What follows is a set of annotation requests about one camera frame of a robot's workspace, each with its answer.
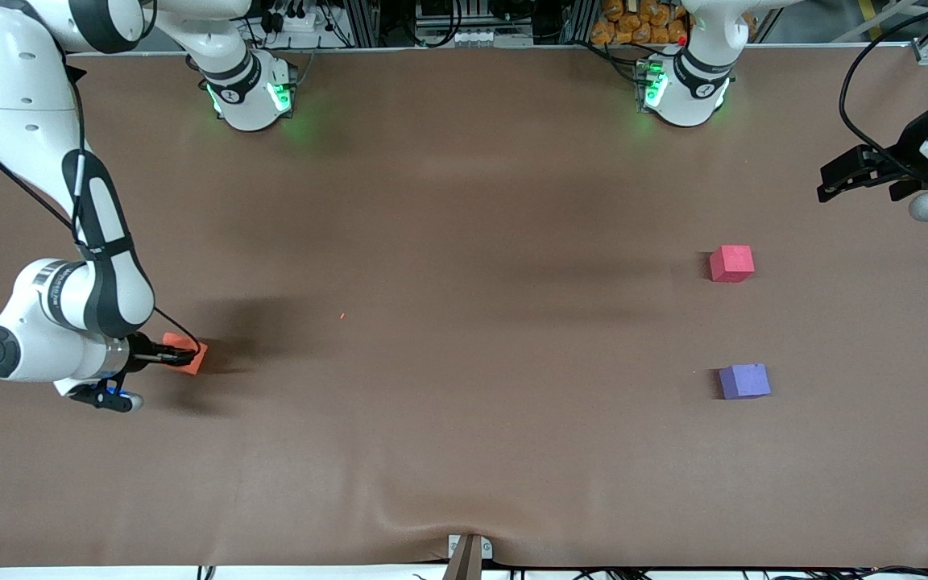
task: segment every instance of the pink cube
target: pink cube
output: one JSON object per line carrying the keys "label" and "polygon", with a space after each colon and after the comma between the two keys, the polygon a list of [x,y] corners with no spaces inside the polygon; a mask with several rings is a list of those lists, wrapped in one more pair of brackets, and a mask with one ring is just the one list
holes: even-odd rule
{"label": "pink cube", "polygon": [[750,246],[721,246],[710,257],[712,282],[743,282],[754,274]]}

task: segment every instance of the brown table surface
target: brown table surface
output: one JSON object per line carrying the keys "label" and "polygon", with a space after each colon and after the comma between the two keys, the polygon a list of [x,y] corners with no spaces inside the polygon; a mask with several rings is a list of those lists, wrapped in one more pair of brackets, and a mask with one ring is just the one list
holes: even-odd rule
{"label": "brown table surface", "polygon": [[[589,52],[321,55],[252,135],[180,58],[81,60],[209,365],[132,375],[132,415],[0,382],[0,565],[423,561],[464,531],[513,565],[928,566],[928,225],[814,195],[855,54],[747,51],[685,130]],[[928,68],[883,48],[853,93],[892,142]],[[754,278],[704,278],[721,243]],[[0,176],[0,308],[54,256]],[[733,363],[773,396],[719,400]]]}

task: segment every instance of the purple cube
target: purple cube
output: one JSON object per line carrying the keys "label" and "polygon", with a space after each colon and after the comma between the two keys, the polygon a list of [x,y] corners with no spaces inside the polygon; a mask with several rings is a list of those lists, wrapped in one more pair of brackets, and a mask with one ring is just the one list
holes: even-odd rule
{"label": "purple cube", "polygon": [[764,364],[733,364],[719,371],[719,377],[726,399],[757,399],[773,392]]}

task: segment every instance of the yellow stripe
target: yellow stripe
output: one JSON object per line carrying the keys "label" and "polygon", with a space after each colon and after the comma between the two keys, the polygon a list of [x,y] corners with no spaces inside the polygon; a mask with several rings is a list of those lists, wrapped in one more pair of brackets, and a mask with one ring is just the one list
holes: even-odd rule
{"label": "yellow stripe", "polygon": [[[861,8],[861,15],[865,18],[865,22],[876,17],[876,8],[872,6],[872,0],[858,0],[858,7]],[[880,30],[879,26],[873,26],[868,30],[868,37],[876,40],[876,37],[880,36],[881,32],[883,31]]]}

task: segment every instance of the table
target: table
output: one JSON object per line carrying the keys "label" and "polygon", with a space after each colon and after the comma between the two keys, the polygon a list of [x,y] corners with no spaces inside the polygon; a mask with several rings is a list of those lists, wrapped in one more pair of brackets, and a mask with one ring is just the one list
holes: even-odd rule
{"label": "table", "polygon": [[[324,54],[258,133],[180,58],[82,59],[209,359],[132,375],[126,416],[0,382],[0,566],[427,561],[452,532],[512,565],[928,566],[928,224],[814,197],[855,53],[748,49],[695,129],[578,49]],[[860,72],[892,142],[928,68]],[[67,241],[0,176],[0,308]],[[707,280],[721,243],[758,274]],[[719,400],[733,363],[773,395]]]}

